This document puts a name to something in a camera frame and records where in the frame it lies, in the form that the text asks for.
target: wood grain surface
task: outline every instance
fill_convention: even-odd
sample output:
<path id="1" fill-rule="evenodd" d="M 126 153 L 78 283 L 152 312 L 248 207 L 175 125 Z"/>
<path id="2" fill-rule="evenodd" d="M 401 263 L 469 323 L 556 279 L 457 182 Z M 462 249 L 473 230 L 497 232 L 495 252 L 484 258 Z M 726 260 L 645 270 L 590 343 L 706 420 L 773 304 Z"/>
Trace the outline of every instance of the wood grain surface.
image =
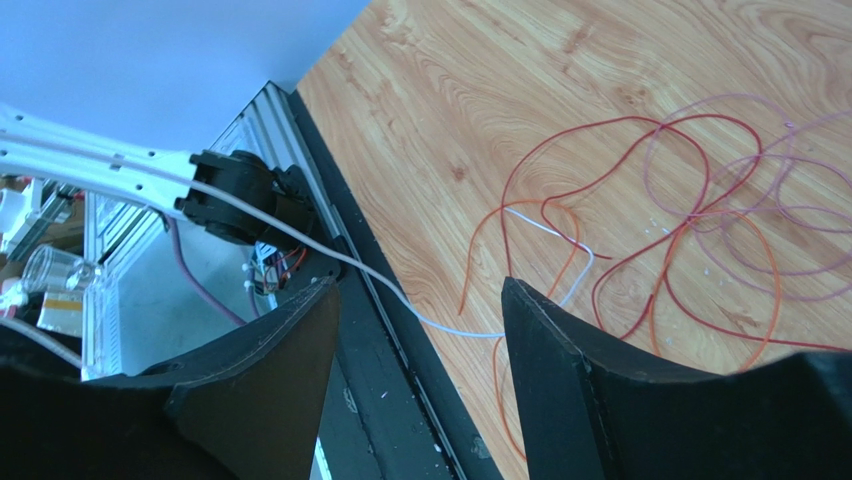
<path id="1" fill-rule="evenodd" d="M 299 90 L 414 305 L 452 327 L 499 332 L 499 292 L 507 272 L 499 221 L 490 221 L 476 242 L 468 306 L 459 316 L 467 245 L 479 220 L 499 205 L 511 169 L 538 142 L 568 127 L 622 115 L 662 119 L 726 92 L 762 95 L 802 125 L 850 108 L 851 86 L 848 0 L 375 0 Z M 706 112 L 749 122 L 767 143 L 789 128 L 774 110 L 745 98 L 690 113 Z M 793 151 L 852 172 L 850 126 L 852 121 L 841 119 L 803 133 Z M 544 198 L 585 185 L 649 129 L 650 124 L 623 122 L 565 137 L 521 171 L 509 199 Z M 706 148 L 714 171 L 756 151 L 752 137 L 724 121 L 697 120 L 682 130 Z M 598 188 L 563 202 L 578 215 L 582 240 L 599 253 L 623 258 L 682 218 L 650 200 L 642 183 L 643 152 Z M 761 166 L 733 205 L 758 198 L 779 165 Z M 689 210 L 702 178 L 693 147 L 663 134 L 653 156 L 651 191 L 670 208 Z M 711 196 L 721 193 L 722 184 L 711 188 Z M 852 215 L 850 195 L 850 187 L 830 171 L 803 164 L 780 198 L 786 205 Z M 537 206 L 519 209 L 539 218 Z M 852 228 L 837 215 L 791 214 L 819 226 Z M 552 216 L 571 230 L 559 210 Z M 782 271 L 838 263 L 852 249 L 849 234 L 804 229 L 777 212 L 751 218 Z M 515 275 L 546 291 L 569 245 L 517 218 L 507 222 Z M 735 252 L 767 268 L 761 243 L 745 224 L 737 223 L 730 234 Z M 772 289 L 772 275 L 740 265 L 718 231 L 702 238 L 735 274 Z M 712 323 L 762 336 L 772 295 L 734 281 L 699 247 L 687 235 L 671 270 L 683 302 Z M 601 290 L 608 331 L 621 334 L 638 318 L 664 255 L 664 248 L 655 249 Z M 567 292 L 586 260 L 578 255 L 554 298 Z M 609 265 L 596 262 L 567 307 L 572 313 L 594 322 L 591 287 Z M 843 264 L 827 273 L 785 276 L 782 287 L 787 296 L 823 296 L 850 281 L 852 268 Z M 851 300 L 849 294 L 821 302 L 785 299 L 773 337 L 852 347 Z M 667 295 L 660 298 L 656 318 L 664 357 L 712 372 L 737 370 L 759 343 L 696 324 Z M 526 477 L 497 413 L 493 340 L 427 331 L 500 470 L 506 478 Z M 629 341 L 650 349 L 647 326 Z M 508 363 L 503 348 L 501 372 Z M 758 363 L 792 351 L 770 345 Z M 511 378 L 504 378 L 509 422 L 520 439 Z"/>

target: clear plastic cup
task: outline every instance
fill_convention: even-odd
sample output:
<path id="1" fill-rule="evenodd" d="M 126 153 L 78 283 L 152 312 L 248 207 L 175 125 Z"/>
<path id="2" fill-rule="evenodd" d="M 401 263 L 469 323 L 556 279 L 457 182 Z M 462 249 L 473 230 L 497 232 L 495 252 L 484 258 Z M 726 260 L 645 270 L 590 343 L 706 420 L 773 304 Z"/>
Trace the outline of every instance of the clear plastic cup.
<path id="1" fill-rule="evenodd" d="M 30 256 L 21 285 L 34 292 L 82 292 L 99 283 L 104 277 L 103 268 L 78 255 L 40 245 Z"/>

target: white wire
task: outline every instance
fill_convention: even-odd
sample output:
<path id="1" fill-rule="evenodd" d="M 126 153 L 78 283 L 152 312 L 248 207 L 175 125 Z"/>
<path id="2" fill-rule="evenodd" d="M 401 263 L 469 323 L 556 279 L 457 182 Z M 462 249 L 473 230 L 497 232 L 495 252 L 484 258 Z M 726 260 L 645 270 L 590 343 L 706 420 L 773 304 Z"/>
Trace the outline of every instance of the white wire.
<path id="1" fill-rule="evenodd" d="M 519 212 L 519 211 L 515 210 L 514 208 L 506 208 L 506 210 L 508 210 L 508 211 L 509 211 L 509 213 L 514 214 L 515 216 L 517 216 L 517 217 L 518 217 L 518 218 L 520 218 L 521 220 L 523 220 L 523 221 L 525 221 L 525 222 L 529 223 L 530 225 L 534 225 L 534 226 L 536 226 L 536 227 L 538 227 L 538 228 L 540 228 L 540 229 L 544 230 L 544 231 L 545 231 L 545 232 L 547 232 L 547 233 L 550 233 L 550 234 L 552 234 L 552 235 L 556 235 L 557 237 L 560 237 L 560 238 L 562 237 L 562 235 L 560 235 L 560 234 L 559 234 L 559 232 L 557 232 L 556 230 L 552 230 L 552 229 L 550 229 L 550 228 L 545 227 L 544 225 L 542 225 L 542 224 L 540 224 L 540 223 L 536 222 L 535 220 L 533 220 L 533 219 L 531 219 L 530 217 L 528 217 L 528 216 L 524 215 L 523 213 L 521 213 L 521 212 Z M 559 306 L 560 306 L 560 307 L 564 307 L 564 306 L 565 306 L 565 304 L 566 304 L 566 303 L 568 303 L 568 301 L 569 301 L 569 300 L 571 300 L 571 297 L 573 297 L 573 296 L 574 296 L 574 293 L 577 291 L 577 287 L 579 287 L 579 286 L 580 286 L 580 283 L 583 281 L 583 279 L 584 279 L 584 278 L 586 278 L 586 275 L 588 275 L 588 274 L 589 274 L 589 271 L 592 269 L 592 265 L 594 265 L 594 264 L 595 264 L 595 254 L 594 254 L 594 252 L 592 252 L 592 249 L 591 249 L 591 248 L 587 247 L 587 246 L 586 246 L 585 244 L 583 244 L 583 243 L 578 242 L 577 240 L 574 240 L 574 239 L 573 239 L 573 238 L 571 238 L 571 237 L 568 237 L 568 238 L 569 238 L 572 242 L 574 242 L 574 243 L 576 243 L 577 245 L 579 245 L 579 246 L 580 246 L 580 248 L 582 248 L 583 250 L 585 250 L 585 251 L 586 251 L 586 253 L 588 253 L 588 254 L 589 254 L 589 263 L 587 263 L 587 264 L 586 264 L 586 267 L 583 269 L 583 271 L 582 271 L 582 272 L 580 272 L 580 276 L 579 276 L 579 277 L 577 277 L 577 280 L 575 280 L 575 281 L 574 281 L 574 285 L 571 285 L 571 289 L 570 289 L 570 290 L 568 290 L 568 293 L 565 295 L 565 297 L 564 297 L 564 298 L 562 298 L 562 301 L 561 301 L 561 302 L 559 302 Z"/>
<path id="2" fill-rule="evenodd" d="M 31 146 L 35 146 L 35 147 L 39 147 L 39 148 L 44 148 L 44 149 L 47 149 L 47 150 L 53 150 L 53 151 L 56 151 L 56 152 L 69 154 L 69 155 L 80 156 L 80 157 L 83 157 L 83 158 L 87 158 L 87 159 L 90 159 L 90 160 L 95 160 L 95 161 L 99 161 L 99 162 L 103 162 L 103 163 L 108 163 L 108 164 L 111 164 L 111 165 L 120 165 L 122 167 L 128 167 L 128 168 L 131 168 L 131 169 L 139 170 L 140 172 L 144 172 L 144 173 L 148 173 L 150 175 L 156 176 L 156 177 L 160 177 L 164 180 L 179 183 L 181 185 L 187 186 L 189 188 L 192 188 L 192 189 L 197 190 L 197 191 L 202 192 L 202 193 L 206 193 L 207 195 L 210 195 L 211 197 L 217 198 L 217 199 L 219 199 L 219 200 L 221 200 L 225 203 L 228 203 L 228 204 L 236 207 L 237 209 L 242 210 L 243 212 L 257 218 L 258 220 L 265 222 L 265 223 L 277 228 L 278 230 L 281 230 L 282 232 L 286 233 L 287 235 L 290 235 L 291 237 L 293 237 L 294 239 L 298 240 L 299 242 L 305 244 L 306 246 L 310 247 L 311 249 L 316 250 L 317 252 L 322 253 L 324 255 L 327 255 L 327 256 L 334 258 L 336 260 L 339 260 L 343 263 L 349 264 L 349 265 L 363 271 L 367 275 L 375 278 L 376 280 L 378 280 L 379 282 L 384 284 L 388 289 L 390 289 L 390 291 L 399 299 L 399 301 L 402 302 L 402 304 L 408 310 L 410 310 L 411 313 L 414 314 L 414 316 L 417 317 L 418 320 L 425 323 L 426 325 L 429 325 L 430 327 L 441 330 L 442 332 L 450 333 L 452 335 L 457 335 L 457 336 L 460 336 L 460 337 L 467 337 L 467 338 L 500 338 L 500 337 L 504 337 L 506 335 L 503 332 L 500 332 L 500 333 L 466 332 L 466 331 L 463 331 L 463 330 L 456 330 L 454 328 L 450 328 L 450 327 L 441 325 L 440 323 L 436 323 L 436 322 L 433 322 L 432 320 L 429 320 L 428 318 L 423 316 L 420 312 L 418 312 L 417 309 L 414 308 L 414 306 L 411 304 L 411 302 L 408 301 L 408 298 L 405 296 L 405 293 L 402 290 L 400 290 L 399 287 L 394 285 L 394 283 L 391 280 L 389 280 L 387 277 L 385 277 L 384 275 L 382 275 L 379 272 L 377 272 L 376 270 L 374 270 L 369 265 L 366 265 L 366 264 L 364 264 L 364 263 L 362 263 L 362 262 L 360 262 L 360 261 L 358 261 L 358 260 L 356 260 L 352 257 L 344 255 L 340 252 L 332 250 L 332 249 L 326 247 L 325 245 L 322 245 L 321 243 L 318 243 L 317 241 L 313 240 L 312 238 L 308 237 L 307 235 L 303 234 L 302 232 L 296 230 L 295 228 L 291 227 L 290 225 L 282 222 L 281 220 L 273 217 L 272 215 L 269 215 L 266 212 L 263 212 L 262 210 L 259 210 L 255 207 L 249 205 L 248 203 L 240 200 L 239 198 L 237 198 L 237 197 L 235 197 L 235 196 L 233 196 L 233 195 L 231 195 L 227 192 L 219 190 L 218 188 L 212 187 L 212 186 L 207 185 L 205 183 L 197 182 L 195 180 L 183 178 L 183 177 L 181 177 L 179 175 L 175 175 L 171 172 L 168 172 L 168 171 L 165 171 L 165 170 L 160 170 L 159 168 L 154 168 L 154 167 L 151 167 L 149 165 L 145 165 L 144 163 L 134 162 L 132 160 L 128 160 L 126 158 L 119 157 L 119 156 L 104 155 L 104 154 L 89 151 L 89 150 L 86 150 L 86 149 L 72 147 L 72 146 L 69 146 L 69 145 L 61 144 L 61 143 L 48 142 L 48 141 L 39 140 L 39 139 L 35 139 L 35 138 L 27 137 L 27 136 L 22 136 L 22 135 L 14 135 L 14 134 L 4 132 L 4 131 L 0 131 L 0 138 L 5 138 L 8 141 L 18 143 L 18 144 L 31 145 Z M 521 218 L 526 219 L 531 224 L 533 224 L 533 225 L 535 225 L 539 228 L 542 228 L 546 231 L 549 231 L 549 232 L 551 232 L 555 235 L 559 235 L 557 232 L 554 232 L 554 231 L 548 229 L 547 227 L 544 227 L 543 225 L 540 225 L 540 224 L 536 223 L 535 221 L 524 217 L 520 213 L 518 213 L 514 210 L 511 210 L 511 209 L 509 209 L 509 210 L 511 212 L 515 213 L 515 215 L 518 215 Z M 560 306 L 564 305 L 565 303 L 568 302 L 568 300 L 571 298 L 571 295 L 573 295 L 574 291 L 576 290 L 577 285 L 580 283 L 580 280 L 582 280 L 583 277 L 588 273 L 589 269 L 591 269 L 592 263 L 594 262 L 594 254 L 592 253 L 591 249 L 586 247 L 585 245 L 582 245 L 582 244 L 580 244 L 580 245 L 584 248 L 584 250 L 586 250 L 590 254 L 590 262 L 586 266 L 586 268 L 583 270 L 583 272 L 580 274 L 581 276 L 580 276 L 580 278 L 577 279 L 577 282 L 575 282 L 574 286 L 571 287 L 571 290 L 569 291 L 568 295 L 566 295 L 565 298 L 562 300 L 562 302 L 560 302 Z"/>
<path id="3" fill-rule="evenodd" d="M 38 343 L 39 345 L 55 353 L 59 358 L 70 363 L 77 369 L 83 368 L 83 361 L 80 359 L 79 355 L 72 352 L 71 349 L 69 349 L 65 345 L 59 343 L 59 341 L 55 338 L 33 327 L 29 323 L 22 322 L 16 318 L 0 316 L 0 325 L 8 328 L 9 330 L 14 330 L 20 333 L 21 335 L 29 338 L 30 340 Z"/>

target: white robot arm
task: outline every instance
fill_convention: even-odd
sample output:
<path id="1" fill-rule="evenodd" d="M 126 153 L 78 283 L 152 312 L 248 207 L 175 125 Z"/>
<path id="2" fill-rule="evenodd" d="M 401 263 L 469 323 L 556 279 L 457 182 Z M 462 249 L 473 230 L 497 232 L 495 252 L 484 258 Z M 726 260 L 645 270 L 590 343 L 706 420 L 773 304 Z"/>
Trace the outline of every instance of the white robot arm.
<path id="1" fill-rule="evenodd" d="M 307 192 L 288 190 L 284 172 L 270 170 L 251 153 L 236 151 L 227 156 L 142 148 L 42 120 L 3 104 L 0 171 L 52 179 L 135 202 L 202 225 L 209 233 L 233 243 L 262 241 L 284 251 L 299 242 L 188 184 L 194 181 L 226 192 L 300 232 L 308 231 L 316 217 Z"/>

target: white wall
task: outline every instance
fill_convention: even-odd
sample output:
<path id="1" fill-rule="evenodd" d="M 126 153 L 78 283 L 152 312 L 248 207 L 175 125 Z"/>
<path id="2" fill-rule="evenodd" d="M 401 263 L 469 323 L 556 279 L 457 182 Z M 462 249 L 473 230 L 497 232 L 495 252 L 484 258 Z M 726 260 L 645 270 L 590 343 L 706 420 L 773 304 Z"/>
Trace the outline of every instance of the white wall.
<path id="1" fill-rule="evenodd" d="M 209 147 L 295 88 L 368 0 L 0 0 L 0 102 L 117 140 Z"/>

